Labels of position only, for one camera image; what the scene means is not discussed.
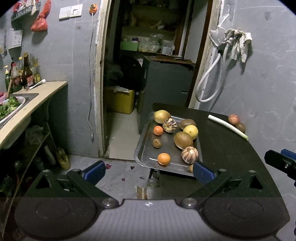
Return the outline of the brown kiwi-like fruit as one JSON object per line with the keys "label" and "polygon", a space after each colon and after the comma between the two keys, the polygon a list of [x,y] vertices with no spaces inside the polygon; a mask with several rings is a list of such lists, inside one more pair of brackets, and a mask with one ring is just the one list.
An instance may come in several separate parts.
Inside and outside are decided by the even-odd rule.
{"label": "brown kiwi-like fruit", "polygon": [[183,130],[186,126],[190,126],[190,125],[196,126],[195,121],[192,119],[184,119],[184,120],[181,120],[179,123],[179,127],[181,130]]}

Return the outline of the dark sauce bottle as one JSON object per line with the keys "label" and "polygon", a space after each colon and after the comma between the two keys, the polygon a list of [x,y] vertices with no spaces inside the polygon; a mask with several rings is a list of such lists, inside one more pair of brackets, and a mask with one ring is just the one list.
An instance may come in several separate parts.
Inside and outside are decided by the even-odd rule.
{"label": "dark sauce bottle", "polygon": [[24,89],[29,89],[34,85],[34,75],[29,65],[29,55],[27,52],[23,54],[23,72],[22,82]]}

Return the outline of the bowl of green vegetables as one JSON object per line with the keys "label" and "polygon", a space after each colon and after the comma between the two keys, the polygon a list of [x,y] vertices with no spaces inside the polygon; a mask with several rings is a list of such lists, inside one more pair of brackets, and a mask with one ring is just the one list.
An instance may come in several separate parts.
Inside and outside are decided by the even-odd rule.
{"label": "bowl of green vegetables", "polygon": [[1,103],[1,121],[6,120],[14,111],[20,109],[26,102],[22,96],[10,96]]}

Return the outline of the small brown kiwi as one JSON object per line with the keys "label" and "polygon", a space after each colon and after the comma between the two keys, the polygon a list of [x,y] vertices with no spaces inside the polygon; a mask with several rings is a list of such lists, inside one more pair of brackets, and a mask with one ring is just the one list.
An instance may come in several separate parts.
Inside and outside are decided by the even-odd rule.
{"label": "small brown kiwi", "polygon": [[156,149],[161,148],[161,146],[162,146],[161,140],[159,140],[158,138],[153,139],[152,145]]}

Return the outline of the metal tray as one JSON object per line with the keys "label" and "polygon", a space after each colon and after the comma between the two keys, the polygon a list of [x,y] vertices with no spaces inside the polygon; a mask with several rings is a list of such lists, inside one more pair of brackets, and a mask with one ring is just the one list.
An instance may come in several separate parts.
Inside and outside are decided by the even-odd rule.
{"label": "metal tray", "polygon": [[[180,132],[181,129],[177,127],[173,133],[165,132],[158,137],[153,133],[153,128],[157,125],[158,123],[154,120],[154,115],[151,114],[149,121],[144,125],[140,134],[133,155],[135,161],[145,168],[192,177],[193,173],[189,172],[190,165],[182,160],[182,150],[177,148],[174,143],[174,135]],[[152,145],[152,141],[155,138],[161,140],[162,146],[159,149],[154,148]],[[171,156],[171,161],[165,166],[160,165],[157,161],[160,153],[168,153]]]}

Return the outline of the red plastic bag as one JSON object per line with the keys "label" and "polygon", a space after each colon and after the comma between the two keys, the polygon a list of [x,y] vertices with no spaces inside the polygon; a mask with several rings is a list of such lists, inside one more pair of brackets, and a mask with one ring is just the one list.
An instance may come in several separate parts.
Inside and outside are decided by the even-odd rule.
{"label": "red plastic bag", "polygon": [[33,22],[31,26],[32,32],[43,32],[48,30],[48,24],[46,18],[48,17],[52,6],[51,0],[46,0],[43,6],[42,11],[37,16],[36,20]]}

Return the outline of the reddish passion fruit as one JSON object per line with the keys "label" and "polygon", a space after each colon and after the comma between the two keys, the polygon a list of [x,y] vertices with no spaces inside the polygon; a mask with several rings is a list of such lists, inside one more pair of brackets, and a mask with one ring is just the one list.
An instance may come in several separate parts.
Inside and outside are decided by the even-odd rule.
{"label": "reddish passion fruit", "polygon": [[239,117],[236,114],[231,114],[228,117],[228,121],[231,125],[235,126],[240,122]]}

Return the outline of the yellow box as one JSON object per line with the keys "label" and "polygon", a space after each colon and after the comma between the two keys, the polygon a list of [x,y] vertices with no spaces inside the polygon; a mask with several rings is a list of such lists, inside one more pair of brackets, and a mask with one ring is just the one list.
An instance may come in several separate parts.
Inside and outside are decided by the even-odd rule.
{"label": "yellow box", "polygon": [[106,104],[114,112],[131,114],[134,109],[134,96],[134,90],[110,86],[106,89]]}

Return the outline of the orange tangerine at edge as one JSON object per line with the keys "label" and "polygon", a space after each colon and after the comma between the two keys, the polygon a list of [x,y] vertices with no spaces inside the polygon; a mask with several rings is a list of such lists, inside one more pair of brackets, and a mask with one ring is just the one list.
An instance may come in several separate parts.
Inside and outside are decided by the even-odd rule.
{"label": "orange tangerine at edge", "polygon": [[160,153],[157,161],[160,165],[165,166],[171,161],[171,156],[168,153]]}

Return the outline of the brown round fruit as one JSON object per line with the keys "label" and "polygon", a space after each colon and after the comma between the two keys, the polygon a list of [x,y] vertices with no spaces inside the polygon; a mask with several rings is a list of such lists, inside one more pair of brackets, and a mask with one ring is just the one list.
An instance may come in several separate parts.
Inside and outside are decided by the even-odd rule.
{"label": "brown round fruit", "polygon": [[186,147],[193,146],[192,137],[186,132],[177,132],[174,135],[174,143],[177,148],[183,150]]}

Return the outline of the yellow-green mango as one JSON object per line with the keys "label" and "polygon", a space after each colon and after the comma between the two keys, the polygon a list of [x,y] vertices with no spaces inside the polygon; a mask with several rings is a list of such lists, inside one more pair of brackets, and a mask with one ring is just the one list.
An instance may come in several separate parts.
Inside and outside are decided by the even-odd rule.
{"label": "yellow-green mango", "polygon": [[171,114],[166,110],[158,110],[154,113],[154,120],[162,124],[167,118],[170,118]]}

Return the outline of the white leek stalk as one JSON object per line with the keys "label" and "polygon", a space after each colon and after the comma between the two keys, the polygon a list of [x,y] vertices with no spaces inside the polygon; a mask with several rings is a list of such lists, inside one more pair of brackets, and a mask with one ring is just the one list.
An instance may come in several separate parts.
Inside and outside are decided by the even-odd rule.
{"label": "white leek stalk", "polygon": [[236,127],[232,126],[231,124],[227,123],[226,121],[217,118],[213,115],[208,115],[208,119],[211,121],[214,121],[216,123],[219,123],[221,125],[223,125],[224,127],[232,130],[233,132],[235,132],[237,135],[239,135],[240,137],[244,138],[246,141],[248,140],[248,136],[246,134],[244,134],[243,132],[241,132],[239,129],[237,129]]}

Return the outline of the grey rag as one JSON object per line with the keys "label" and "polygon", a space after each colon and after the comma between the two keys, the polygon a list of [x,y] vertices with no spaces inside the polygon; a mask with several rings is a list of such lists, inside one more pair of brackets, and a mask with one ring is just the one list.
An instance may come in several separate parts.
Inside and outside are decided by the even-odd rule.
{"label": "grey rag", "polygon": [[225,44],[222,60],[226,61],[228,54],[232,60],[237,60],[240,56],[242,63],[245,63],[248,58],[249,46],[252,42],[252,35],[250,32],[243,32],[240,29],[224,29],[217,27],[216,30],[210,30],[210,39],[215,47]]}

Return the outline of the green container on shelf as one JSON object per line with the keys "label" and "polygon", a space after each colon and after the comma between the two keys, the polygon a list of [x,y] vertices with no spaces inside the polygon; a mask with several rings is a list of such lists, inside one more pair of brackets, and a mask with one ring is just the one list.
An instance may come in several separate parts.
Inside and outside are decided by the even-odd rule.
{"label": "green container on shelf", "polygon": [[137,51],[139,42],[123,41],[120,43],[120,49],[126,51]]}

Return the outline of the small orange tangerine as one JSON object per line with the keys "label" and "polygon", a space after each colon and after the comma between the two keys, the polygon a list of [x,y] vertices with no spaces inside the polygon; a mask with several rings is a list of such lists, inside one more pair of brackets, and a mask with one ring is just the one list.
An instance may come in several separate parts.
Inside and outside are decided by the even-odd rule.
{"label": "small orange tangerine", "polygon": [[155,126],[153,128],[153,133],[156,135],[156,136],[161,136],[164,132],[164,129],[161,127],[161,126]]}

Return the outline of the dark cabinet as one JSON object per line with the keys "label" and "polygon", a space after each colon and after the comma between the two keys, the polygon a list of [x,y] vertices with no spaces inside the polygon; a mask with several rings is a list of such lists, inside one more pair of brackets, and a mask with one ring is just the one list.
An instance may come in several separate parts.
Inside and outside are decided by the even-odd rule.
{"label": "dark cabinet", "polygon": [[150,118],[154,103],[185,106],[192,83],[194,64],[155,61],[144,56],[144,89],[137,102],[139,132]]}

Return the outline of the beige countertop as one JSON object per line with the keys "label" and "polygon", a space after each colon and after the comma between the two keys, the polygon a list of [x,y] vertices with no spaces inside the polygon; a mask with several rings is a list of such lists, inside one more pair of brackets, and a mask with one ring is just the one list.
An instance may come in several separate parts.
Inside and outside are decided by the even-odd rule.
{"label": "beige countertop", "polygon": [[45,84],[39,85],[32,90],[25,91],[21,90],[16,93],[17,96],[27,93],[38,95],[25,104],[16,114],[1,128],[1,149],[4,144],[8,141],[9,137],[21,126],[25,119],[30,116],[39,106],[45,101],[52,97],[57,91],[67,85],[67,81],[52,81],[46,82]]}

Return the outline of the wall power socket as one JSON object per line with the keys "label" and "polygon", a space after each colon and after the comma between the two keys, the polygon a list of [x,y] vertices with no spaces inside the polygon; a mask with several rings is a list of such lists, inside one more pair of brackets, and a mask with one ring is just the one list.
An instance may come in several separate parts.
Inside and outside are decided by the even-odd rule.
{"label": "wall power socket", "polygon": [[76,18],[82,16],[83,4],[77,4],[74,6],[67,6],[60,8],[59,20]]}

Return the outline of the yellow lemon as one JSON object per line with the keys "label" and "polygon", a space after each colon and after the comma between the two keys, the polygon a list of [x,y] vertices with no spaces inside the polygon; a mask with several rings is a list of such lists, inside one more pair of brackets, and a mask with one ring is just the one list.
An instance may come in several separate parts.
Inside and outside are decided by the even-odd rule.
{"label": "yellow lemon", "polygon": [[199,133],[198,128],[195,125],[188,125],[184,127],[183,132],[188,133],[193,140],[197,138]]}

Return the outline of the yellow oil bottle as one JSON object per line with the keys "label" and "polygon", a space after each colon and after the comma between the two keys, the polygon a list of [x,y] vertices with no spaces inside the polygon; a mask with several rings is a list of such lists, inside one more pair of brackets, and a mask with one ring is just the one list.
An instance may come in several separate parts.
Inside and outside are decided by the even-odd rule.
{"label": "yellow oil bottle", "polygon": [[33,59],[33,73],[35,84],[41,81],[40,66],[37,58]]}

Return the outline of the dark green-brown fruit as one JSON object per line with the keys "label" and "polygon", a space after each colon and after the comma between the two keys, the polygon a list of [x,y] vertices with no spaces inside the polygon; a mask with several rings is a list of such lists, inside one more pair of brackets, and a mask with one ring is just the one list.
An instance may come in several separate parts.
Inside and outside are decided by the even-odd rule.
{"label": "dark green-brown fruit", "polygon": [[236,123],[235,127],[243,133],[246,132],[246,126],[241,122]]}

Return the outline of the metal sink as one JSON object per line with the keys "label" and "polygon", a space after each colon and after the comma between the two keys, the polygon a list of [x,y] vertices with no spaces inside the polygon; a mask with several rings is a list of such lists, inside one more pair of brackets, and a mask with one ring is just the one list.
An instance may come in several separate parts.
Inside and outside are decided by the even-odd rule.
{"label": "metal sink", "polygon": [[24,93],[21,95],[10,95],[1,102],[1,121],[0,127],[3,128],[4,125],[12,119],[12,117],[18,113],[25,105],[37,97],[38,93]]}

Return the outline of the striped pepino melon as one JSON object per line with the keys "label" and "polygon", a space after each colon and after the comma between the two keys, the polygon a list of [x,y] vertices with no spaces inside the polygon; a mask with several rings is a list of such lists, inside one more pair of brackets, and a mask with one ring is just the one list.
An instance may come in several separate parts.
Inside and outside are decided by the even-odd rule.
{"label": "striped pepino melon", "polygon": [[195,147],[186,147],[181,152],[182,160],[187,164],[193,164],[199,157],[198,150]]}
{"label": "striped pepino melon", "polygon": [[163,129],[167,133],[173,133],[177,127],[177,122],[173,118],[167,118],[163,122]]}

